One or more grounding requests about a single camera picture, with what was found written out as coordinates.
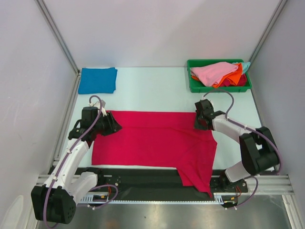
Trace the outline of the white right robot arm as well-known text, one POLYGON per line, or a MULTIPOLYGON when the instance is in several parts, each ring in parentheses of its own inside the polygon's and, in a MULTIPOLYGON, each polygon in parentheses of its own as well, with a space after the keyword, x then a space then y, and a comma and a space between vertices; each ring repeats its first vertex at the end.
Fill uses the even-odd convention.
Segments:
POLYGON ((271 131, 262 126, 252 128, 228 117, 223 111, 215 111, 212 103, 203 99, 195 103, 194 127, 222 133, 240 146, 241 161, 227 168, 220 176, 220 187, 232 191, 237 182, 256 176, 265 170, 281 166, 279 150, 271 131))

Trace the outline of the magenta t shirt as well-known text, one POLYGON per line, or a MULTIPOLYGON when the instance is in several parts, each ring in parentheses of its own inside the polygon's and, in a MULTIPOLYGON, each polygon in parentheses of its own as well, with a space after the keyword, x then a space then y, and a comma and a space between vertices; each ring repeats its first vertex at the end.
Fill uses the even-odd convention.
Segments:
POLYGON ((112 111, 112 114, 122 129, 96 137, 92 165, 174 167, 184 186, 211 194, 217 142, 210 130, 195 129, 195 113, 112 111))

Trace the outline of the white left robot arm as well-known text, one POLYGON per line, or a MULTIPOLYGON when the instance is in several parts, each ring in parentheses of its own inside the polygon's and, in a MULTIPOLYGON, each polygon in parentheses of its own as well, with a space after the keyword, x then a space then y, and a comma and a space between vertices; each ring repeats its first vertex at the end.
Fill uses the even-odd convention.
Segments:
POLYGON ((107 136, 120 131, 113 114, 103 107, 87 106, 81 119, 69 132, 65 154, 41 186, 34 186, 31 200, 35 218, 45 223, 69 224, 77 205, 92 189, 105 186, 105 178, 90 171, 73 181, 75 172, 97 135, 107 136))

